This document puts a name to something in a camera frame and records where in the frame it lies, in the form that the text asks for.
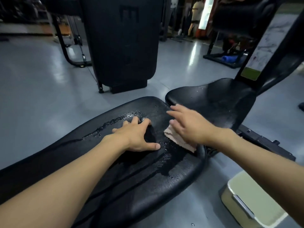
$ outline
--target forearm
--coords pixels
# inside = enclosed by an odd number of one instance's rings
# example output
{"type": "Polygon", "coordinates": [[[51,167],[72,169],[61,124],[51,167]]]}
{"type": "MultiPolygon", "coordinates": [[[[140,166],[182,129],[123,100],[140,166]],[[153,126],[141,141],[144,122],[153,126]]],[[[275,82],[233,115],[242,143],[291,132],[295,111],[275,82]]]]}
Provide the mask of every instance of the forearm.
{"type": "Polygon", "coordinates": [[[304,167],[222,129],[214,147],[240,165],[283,209],[304,226],[304,167]]]}
{"type": "Polygon", "coordinates": [[[70,227],[97,182],[124,149],[121,140],[102,141],[2,204],[0,224],[5,228],[70,227]]]}

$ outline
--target epoxy floor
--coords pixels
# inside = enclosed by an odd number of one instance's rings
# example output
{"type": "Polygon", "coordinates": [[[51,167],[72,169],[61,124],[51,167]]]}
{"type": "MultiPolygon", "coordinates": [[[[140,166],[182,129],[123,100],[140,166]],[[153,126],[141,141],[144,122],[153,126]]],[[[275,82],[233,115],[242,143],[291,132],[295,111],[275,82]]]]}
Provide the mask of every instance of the epoxy floor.
{"type": "MultiPolygon", "coordinates": [[[[0,169],[57,141],[93,117],[143,96],[165,100],[169,90],[195,86],[237,70],[203,59],[200,42],[160,42],[155,76],[144,89],[99,94],[92,68],[75,68],[51,38],[21,37],[0,42],[0,169]]],[[[89,54],[84,48],[87,59],[89,54]]],[[[69,49],[79,58],[79,48],[69,49]]],[[[244,125],[281,146],[304,165],[304,75],[297,71],[259,96],[244,125]]],[[[199,179],[132,228],[240,227],[218,191],[241,168],[222,154],[210,159],[199,179]]],[[[299,227],[290,217],[279,227],[299,227]]]]}

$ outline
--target hand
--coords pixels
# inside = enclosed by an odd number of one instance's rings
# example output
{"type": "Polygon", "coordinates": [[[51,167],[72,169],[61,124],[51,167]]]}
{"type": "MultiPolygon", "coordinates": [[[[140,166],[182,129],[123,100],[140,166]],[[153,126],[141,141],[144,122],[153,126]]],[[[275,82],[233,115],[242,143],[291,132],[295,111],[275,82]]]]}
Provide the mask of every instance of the hand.
{"type": "Polygon", "coordinates": [[[211,124],[198,112],[182,105],[171,106],[171,109],[174,111],[167,111],[167,114],[175,120],[170,120],[170,124],[185,142],[213,146],[221,128],[211,124]]]}
{"type": "Polygon", "coordinates": [[[158,143],[147,143],[144,140],[147,127],[151,125],[150,119],[144,119],[140,124],[138,117],[133,117],[132,122],[124,121],[123,126],[119,129],[113,129],[112,132],[120,139],[127,142],[126,150],[141,152],[146,150],[158,150],[161,145],[158,143]]]}

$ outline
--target beige towel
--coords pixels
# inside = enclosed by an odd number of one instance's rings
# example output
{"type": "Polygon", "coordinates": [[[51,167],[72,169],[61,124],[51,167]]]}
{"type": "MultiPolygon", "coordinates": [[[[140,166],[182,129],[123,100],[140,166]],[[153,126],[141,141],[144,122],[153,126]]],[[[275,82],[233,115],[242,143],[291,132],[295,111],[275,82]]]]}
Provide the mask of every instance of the beige towel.
{"type": "Polygon", "coordinates": [[[186,143],[183,138],[177,132],[175,132],[171,125],[169,125],[169,127],[165,129],[164,133],[167,138],[175,142],[177,145],[191,151],[192,153],[196,151],[196,148],[186,143]]]}

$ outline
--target white trash bin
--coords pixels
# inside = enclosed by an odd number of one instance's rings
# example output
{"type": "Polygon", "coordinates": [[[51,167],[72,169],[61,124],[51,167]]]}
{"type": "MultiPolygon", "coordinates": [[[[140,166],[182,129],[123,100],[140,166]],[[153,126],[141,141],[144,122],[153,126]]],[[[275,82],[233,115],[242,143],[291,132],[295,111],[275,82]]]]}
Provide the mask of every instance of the white trash bin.
{"type": "Polygon", "coordinates": [[[221,199],[243,228],[274,228],[288,216],[245,171],[229,180],[221,199]]]}

